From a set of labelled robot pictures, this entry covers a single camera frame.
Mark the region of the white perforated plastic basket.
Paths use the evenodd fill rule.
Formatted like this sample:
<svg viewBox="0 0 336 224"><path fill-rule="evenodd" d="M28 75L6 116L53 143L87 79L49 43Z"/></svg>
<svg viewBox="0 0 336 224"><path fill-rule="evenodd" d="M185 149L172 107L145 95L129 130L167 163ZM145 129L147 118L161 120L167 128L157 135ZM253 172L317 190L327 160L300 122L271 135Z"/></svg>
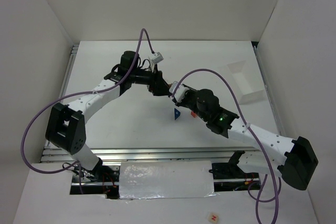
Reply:
<svg viewBox="0 0 336 224"><path fill-rule="evenodd" d="M253 60L229 63L220 68L219 73L233 90L239 105L252 104L265 98L265 87Z"/></svg>

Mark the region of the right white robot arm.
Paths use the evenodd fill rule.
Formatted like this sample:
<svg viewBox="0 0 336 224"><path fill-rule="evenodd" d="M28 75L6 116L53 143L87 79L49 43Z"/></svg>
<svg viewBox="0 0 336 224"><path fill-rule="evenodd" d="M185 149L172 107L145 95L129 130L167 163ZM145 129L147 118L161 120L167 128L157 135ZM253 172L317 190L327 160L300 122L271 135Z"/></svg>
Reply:
<svg viewBox="0 0 336 224"><path fill-rule="evenodd" d="M300 136L295 140L245 123L242 117L222 108L209 89L195 90L182 84L176 89L174 100L176 106L195 113L213 133L265 150L275 165L276 176L295 189L307 189L318 159L306 138Z"/></svg>

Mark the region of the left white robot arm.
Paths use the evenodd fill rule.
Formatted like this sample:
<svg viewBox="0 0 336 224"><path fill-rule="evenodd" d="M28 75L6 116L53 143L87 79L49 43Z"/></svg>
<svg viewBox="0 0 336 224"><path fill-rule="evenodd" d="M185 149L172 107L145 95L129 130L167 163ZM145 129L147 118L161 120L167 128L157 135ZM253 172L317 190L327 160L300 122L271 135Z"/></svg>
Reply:
<svg viewBox="0 0 336 224"><path fill-rule="evenodd" d="M134 51L125 51L120 63L89 93L68 103L56 103L50 113L46 139L66 151L81 167L95 178L101 178L111 170L86 144L86 123L112 100L122 96L132 84L147 86L154 96L168 96L170 85L158 70L163 61L159 52L148 57L149 68L143 69L133 63Z"/></svg>

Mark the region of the blue triangle wood block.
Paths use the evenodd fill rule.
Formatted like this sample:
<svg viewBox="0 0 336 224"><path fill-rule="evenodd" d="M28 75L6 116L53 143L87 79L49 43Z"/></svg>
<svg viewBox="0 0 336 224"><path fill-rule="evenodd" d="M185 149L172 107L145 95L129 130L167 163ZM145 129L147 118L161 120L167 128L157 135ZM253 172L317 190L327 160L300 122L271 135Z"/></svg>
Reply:
<svg viewBox="0 0 336 224"><path fill-rule="evenodd" d="M177 108L174 108L174 120L176 121L180 116L181 112Z"/></svg>

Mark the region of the silver foil sheet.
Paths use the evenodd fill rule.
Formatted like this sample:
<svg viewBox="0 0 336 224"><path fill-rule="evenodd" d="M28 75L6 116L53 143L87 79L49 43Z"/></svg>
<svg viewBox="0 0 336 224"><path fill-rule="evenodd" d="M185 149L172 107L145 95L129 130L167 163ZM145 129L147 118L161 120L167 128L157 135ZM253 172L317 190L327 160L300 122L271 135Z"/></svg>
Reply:
<svg viewBox="0 0 336 224"><path fill-rule="evenodd" d="M123 162L120 199L205 198L215 196L210 161Z"/></svg>

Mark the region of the small letter N tile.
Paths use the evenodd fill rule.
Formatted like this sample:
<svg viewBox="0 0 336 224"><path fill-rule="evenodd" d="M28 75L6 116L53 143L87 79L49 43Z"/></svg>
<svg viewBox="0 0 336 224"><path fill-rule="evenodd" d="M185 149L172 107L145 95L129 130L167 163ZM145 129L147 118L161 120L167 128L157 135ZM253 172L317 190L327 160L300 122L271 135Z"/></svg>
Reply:
<svg viewBox="0 0 336 224"><path fill-rule="evenodd" d="M210 212L207 216L207 220L211 224L217 224L219 220L219 215L214 212Z"/></svg>

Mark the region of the aluminium rail frame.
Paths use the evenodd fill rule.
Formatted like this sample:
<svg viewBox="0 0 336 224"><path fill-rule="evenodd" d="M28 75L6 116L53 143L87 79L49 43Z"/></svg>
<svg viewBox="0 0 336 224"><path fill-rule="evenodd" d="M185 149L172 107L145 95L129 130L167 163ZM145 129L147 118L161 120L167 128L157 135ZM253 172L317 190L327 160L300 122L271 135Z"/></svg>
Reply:
<svg viewBox="0 0 336 224"><path fill-rule="evenodd" d="M120 61L133 41L82 41L71 58L63 94L92 89ZM164 60L159 64L168 82L184 79L195 89L210 89L227 110L241 111L248 122L277 133L277 123L266 95L262 101L240 105L221 67L242 60L257 63L249 41L154 41ZM212 133L188 109L180 108L174 120L174 104L167 97L154 97L145 86L133 85L88 122L87 145L106 163L118 161L228 158L234 151L257 153L257 149Z"/></svg>

